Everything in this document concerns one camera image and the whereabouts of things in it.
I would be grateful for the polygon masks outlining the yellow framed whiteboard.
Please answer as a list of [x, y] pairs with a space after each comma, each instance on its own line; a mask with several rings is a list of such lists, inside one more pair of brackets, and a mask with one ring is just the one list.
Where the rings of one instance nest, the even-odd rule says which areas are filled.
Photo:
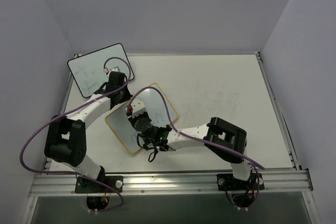
[[135, 155], [144, 145], [141, 136], [165, 128], [178, 119], [178, 112], [157, 83], [141, 91], [134, 100], [123, 102], [105, 118], [105, 122], [125, 150]]

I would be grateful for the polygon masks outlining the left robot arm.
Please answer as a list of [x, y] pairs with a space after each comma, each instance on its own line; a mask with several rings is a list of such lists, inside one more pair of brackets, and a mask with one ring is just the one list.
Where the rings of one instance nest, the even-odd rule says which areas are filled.
[[132, 97], [125, 73], [111, 70], [107, 76], [108, 81], [91, 96], [88, 106], [49, 125], [44, 149], [46, 157], [88, 177], [87, 186], [94, 192], [105, 188], [106, 176], [104, 168], [86, 154], [86, 130], [101, 115]]

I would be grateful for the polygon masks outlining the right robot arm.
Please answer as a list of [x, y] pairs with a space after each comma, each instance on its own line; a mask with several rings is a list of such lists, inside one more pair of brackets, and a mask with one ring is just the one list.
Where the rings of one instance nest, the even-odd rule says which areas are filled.
[[147, 112], [135, 114], [128, 111], [126, 115], [138, 133], [138, 146], [146, 151], [153, 151], [149, 162], [155, 159], [158, 152], [172, 152], [204, 145], [222, 160], [230, 163], [236, 187], [244, 189], [251, 184], [250, 168], [243, 157], [247, 132], [242, 128], [214, 117], [207, 124], [175, 131], [169, 125], [154, 126]]

